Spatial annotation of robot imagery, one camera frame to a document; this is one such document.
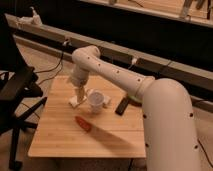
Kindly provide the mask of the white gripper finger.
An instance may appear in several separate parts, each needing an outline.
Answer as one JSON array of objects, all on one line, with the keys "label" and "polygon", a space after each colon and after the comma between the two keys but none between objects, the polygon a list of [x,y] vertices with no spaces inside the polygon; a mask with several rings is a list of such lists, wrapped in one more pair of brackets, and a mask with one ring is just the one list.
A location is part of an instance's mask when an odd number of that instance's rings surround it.
[{"label": "white gripper finger", "polygon": [[76,92],[76,96],[77,96],[77,102],[80,103],[83,101],[84,99],[84,95],[85,95],[85,89],[83,87],[77,87],[75,89]]}]

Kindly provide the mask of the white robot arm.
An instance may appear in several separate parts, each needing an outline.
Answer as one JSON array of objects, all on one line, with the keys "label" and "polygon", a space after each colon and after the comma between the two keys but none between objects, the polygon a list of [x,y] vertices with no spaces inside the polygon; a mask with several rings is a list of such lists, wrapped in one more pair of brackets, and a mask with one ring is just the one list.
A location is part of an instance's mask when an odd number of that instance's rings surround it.
[{"label": "white robot arm", "polygon": [[96,46],[74,50],[72,60],[74,86],[94,72],[142,102],[147,171],[201,171],[192,102],[182,84],[104,62]]}]

